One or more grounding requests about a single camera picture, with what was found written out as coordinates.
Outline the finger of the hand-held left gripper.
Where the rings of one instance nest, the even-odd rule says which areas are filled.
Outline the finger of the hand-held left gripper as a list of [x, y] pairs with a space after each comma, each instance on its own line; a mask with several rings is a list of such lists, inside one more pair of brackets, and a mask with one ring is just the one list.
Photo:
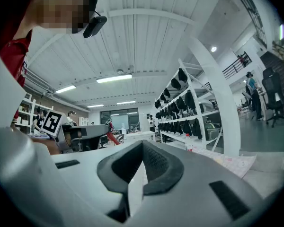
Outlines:
[[100, 138], [109, 132], [109, 127], [102, 125], [73, 126], [71, 131], [81, 131], [82, 137], [71, 141], [71, 148], [75, 152], [98, 149]]

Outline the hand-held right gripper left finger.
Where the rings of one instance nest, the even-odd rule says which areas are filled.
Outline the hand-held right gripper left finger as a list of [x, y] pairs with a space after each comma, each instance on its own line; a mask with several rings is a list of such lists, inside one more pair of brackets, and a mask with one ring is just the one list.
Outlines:
[[51, 227], [142, 227], [130, 216], [128, 185], [142, 162], [142, 141], [53, 156], [58, 169], [57, 224]]

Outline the person's left forearm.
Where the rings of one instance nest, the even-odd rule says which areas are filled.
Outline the person's left forearm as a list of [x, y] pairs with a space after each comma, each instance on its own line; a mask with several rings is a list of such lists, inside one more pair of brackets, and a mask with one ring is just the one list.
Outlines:
[[41, 144], [44, 144], [46, 145], [50, 155], [58, 155], [58, 154], [61, 154], [61, 151], [59, 150], [56, 142], [54, 140], [47, 140], [47, 139], [37, 139], [37, 138], [31, 138], [29, 137], [28, 135], [22, 133], [19, 129], [17, 129], [15, 127], [15, 124], [14, 123], [11, 123], [10, 127], [14, 130], [14, 131], [18, 131], [20, 132], [22, 135], [28, 137], [30, 140], [32, 140], [33, 142], [35, 143], [41, 143]]

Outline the person's left hand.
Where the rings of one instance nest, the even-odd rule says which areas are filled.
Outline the person's left hand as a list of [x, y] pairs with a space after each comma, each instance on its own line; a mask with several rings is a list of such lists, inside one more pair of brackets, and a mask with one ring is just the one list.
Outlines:
[[65, 137], [66, 143], [68, 144], [68, 146], [70, 146], [71, 141], [73, 139], [81, 138], [82, 134], [81, 134], [81, 131], [74, 130], [74, 131], [70, 131], [70, 132], [65, 132], [64, 137]]

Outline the small white shelving unit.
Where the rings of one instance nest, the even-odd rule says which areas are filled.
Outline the small white shelving unit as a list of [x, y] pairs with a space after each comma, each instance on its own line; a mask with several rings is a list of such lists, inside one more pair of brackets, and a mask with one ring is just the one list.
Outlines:
[[35, 99], [32, 98], [30, 93], [26, 93], [24, 99], [18, 107], [18, 119], [15, 123], [15, 127], [23, 133], [33, 135], [34, 134], [34, 120], [37, 117], [39, 111], [52, 110], [53, 106], [47, 107], [38, 104]]

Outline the dark framed glass window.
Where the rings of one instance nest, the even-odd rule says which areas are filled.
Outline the dark framed glass window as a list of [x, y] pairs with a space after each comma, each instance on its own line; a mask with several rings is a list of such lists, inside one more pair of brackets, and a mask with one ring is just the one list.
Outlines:
[[127, 133], [141, 130], [138, 108], [100, 112], [100, 122], [102, 124], [107, 123], [109, 120], [111, 120], [115, 131], [121, 131], [123, 128], [126, 129]]

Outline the clear water bottle red label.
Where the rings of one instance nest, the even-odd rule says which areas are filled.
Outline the clear water bottle red label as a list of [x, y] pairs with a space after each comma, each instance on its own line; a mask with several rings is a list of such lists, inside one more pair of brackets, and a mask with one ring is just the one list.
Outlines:
[[192, 152], [193, 151], [193, 144], [192, 144], [192, 139], [190, 138], [189, 133], [186, 134], [185, 136], [185, 147], [187, 151]]

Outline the white metal shelf rack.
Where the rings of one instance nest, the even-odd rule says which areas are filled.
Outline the white metal shelf rack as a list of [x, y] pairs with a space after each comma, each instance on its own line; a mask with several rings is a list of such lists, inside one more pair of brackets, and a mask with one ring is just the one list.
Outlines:
[[[215, 151], [219, 140], [223, 136], [222, 122], [221, 122], [220, 112], [219, 112], [219, 109], [218, 109], [218, 106], [217, 106], [217, 102], [216, 102], [215, 99], [209, 100], [214, 106], [214, 111], [207, 112], [207, 113], [201, 113], [201, 109], [200, 109], [200, 106], [199, 106], [199, 100], [204, 99], [203, 97], [206, 93], [213, 95], [213, 91], [211, 90], [209, 83], [203, 84], [203, 83], [201, 83], [200, 80], [197, 79], [196, 75], [193, 75], [194, 70], [197, 71], [197, 72], [202, 71], [202, 67], [200, 65], [185, 63], [181, 59], [179, 59], [178, 62], [179, 62], [179, 68], [182, 67], [186, 71], [188, 79], [191, 80], [189, 82], [189, 86], [191, 87], [191, 91], [193, 93], [193, 96], [194, 96], [194, 99], [195, 99], [195, 102], [196, 102], [197, 116], [199, 118], [201, 130], [202, 130], [202, 135], [203, 135], [202, 140], [198, 140], [197, 137], [194, 137], [194, 136], [190, 137], [192, 139], [192, 142], [193, 142], [192, 144], [193, 144], [193, 146], [198, 147], [198, 148], [203, 148], [203, 149], [206, 149], [206, 150]], [[174, 89], [169, 87], [170, 81], [167, 83], [165, 88], [168, 88], [169, 90], [171, 90], [172, 96], [179, 95], [180, 94], [179, 91], [175, 91]], [[221, 127], [220, 133], [219, 133], [219, 135], [216, 139], [210, 140], [210, 141], [206, 140], [205, 130], [204, 130], [204, 123], [205, 122], [218, 123], [220, 125], [220, 127]], [[173, 142], [174, 146], [181, 145], [186, 150], [185, 135], [180, 136], [179, 134], [166, 133], [166, 132], [162, 132], [162, 131], [161, 132], [159, 131], [159, 133], [160, 133], [161, 141], [163, 143], [167, 143], [167, 142], [171, 141], [171, 142]]]

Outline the dark green equipment case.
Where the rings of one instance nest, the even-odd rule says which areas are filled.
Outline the dark green equipment case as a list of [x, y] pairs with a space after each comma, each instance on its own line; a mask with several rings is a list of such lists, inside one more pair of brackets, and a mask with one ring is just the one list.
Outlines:
[[220, 133], [220, 129], [221, 127], [218, 123], [205, 122], [204, 130], [206, 140], [210, 141], [216, 139]]

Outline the person's red shirt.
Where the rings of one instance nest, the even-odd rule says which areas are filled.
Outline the person's red shirt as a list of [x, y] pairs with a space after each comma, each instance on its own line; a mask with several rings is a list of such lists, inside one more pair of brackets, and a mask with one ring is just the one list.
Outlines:
[[32, 31], [24, 38], [14, 39], [14, 32], [6, 30], [0, 34], [0, 57], [5, 66], [23, 87], [27, 73], [27, 53], [31, 42]]

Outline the grey rounded device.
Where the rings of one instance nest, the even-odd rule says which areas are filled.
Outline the grey rounded device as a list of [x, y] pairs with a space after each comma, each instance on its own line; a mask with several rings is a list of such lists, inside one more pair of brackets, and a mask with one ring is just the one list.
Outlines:
[[199, 100], [199, 106], [202, 114], [214, 111], [214, 106], [209, 100], [206, 99]]

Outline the white square pillar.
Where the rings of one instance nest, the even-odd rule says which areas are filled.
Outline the white square pillar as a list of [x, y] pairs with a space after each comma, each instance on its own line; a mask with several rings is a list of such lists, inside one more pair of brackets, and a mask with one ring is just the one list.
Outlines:
[[187, 45], [213, 89], [222, 120], [224, 154], [237, 157], [241, 146], [240, 122], [229, 83], [215, 59], [197, 38], [190, 36]]

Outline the row of black bags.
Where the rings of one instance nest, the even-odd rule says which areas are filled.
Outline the row of black bags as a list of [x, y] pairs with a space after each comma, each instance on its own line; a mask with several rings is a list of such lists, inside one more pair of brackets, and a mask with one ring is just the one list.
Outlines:
[[158, 110], [155, 117], [158, 119], [158, 130], [166, 133], [197, 137], [203, 139], [202, 130], [197, 116], [196, 102], [189, 86], [186, 71], [180, 67], [177, 74], [171, 79], [169, 87], [179, 91], [179, 95], [171, 95], [171, 90], [165, 88], [155, 102]]

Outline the black office chair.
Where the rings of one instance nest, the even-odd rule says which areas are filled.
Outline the black office chair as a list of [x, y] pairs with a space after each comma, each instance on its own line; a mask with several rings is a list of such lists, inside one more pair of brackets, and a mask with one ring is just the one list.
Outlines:
[[272, 121], [273, 128], [277, 120], [284, 119], [284, 94], [279, 73], [266, 68], [263, 71], [262, 85], [267, 96], [267, 101], [264, 99], [266, 109], [273, 111], [273, 115], [266, 119], [266, 124], [269, 125], [269, 121]]

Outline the black balcony railing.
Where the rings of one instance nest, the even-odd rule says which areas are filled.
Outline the black balcony railing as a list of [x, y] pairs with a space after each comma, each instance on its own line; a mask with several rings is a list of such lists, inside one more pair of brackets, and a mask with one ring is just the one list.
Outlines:
[[[252, 63], [251, 58], [249, 57], [249, 55], [246, 52], [244, 52], [242, 55], [248, 56], [249, 63], [247, 64], [247, 66], [250, 63]], [[225, 78], [229, 79], [230, 77], [234, 76], [235, 74], [237, 74], [239, 71], [241, 71], [244, 68], [245, 67], [243, 67], [243, 65], [240, 63], [239, 59], [237, 58], [237, 60], [235, 62], [233, 62], [230, 66], [228, 66], [222, 72], [223, 72], [223, 75], [225, 76]]]

